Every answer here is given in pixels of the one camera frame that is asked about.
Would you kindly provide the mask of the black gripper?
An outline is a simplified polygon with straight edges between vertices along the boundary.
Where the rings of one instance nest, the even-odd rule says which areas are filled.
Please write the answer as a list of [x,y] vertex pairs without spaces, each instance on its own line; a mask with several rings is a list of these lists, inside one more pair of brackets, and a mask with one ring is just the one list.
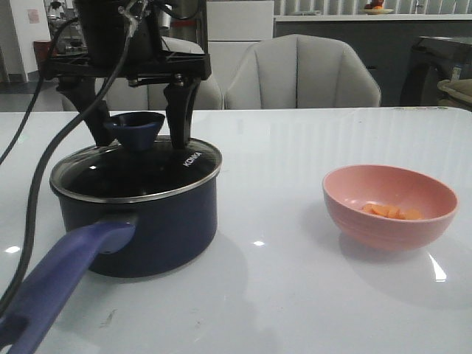
[[174,19],[174,1],[76,1],[77,17],[86,45],[79,55],[58,55],[44,64],[47,80],[59,77],[56,91],[64,111],[86,113],[83,121],[96,146],[113,138],[104,123],[110,117],[104,99],[97,99],[96,78],[108,77],[114,67],[118,77],[144,83],[166,83],[166,117],[172,146],[182,150],[190,142],[192,112],[201,80],[211,75],[209,55],[171,50],[161,36],[159,16]]

